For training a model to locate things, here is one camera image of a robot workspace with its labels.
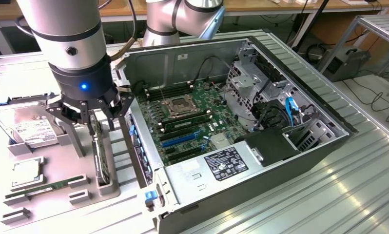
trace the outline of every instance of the hard drive label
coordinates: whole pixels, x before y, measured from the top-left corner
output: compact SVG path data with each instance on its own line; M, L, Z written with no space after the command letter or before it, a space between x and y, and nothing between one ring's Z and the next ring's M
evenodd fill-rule
M222 181L248 170L248 166L234 147L205 157L214 179Z
M15 124L13 129L28 145L56 140L56 133L47 119Z

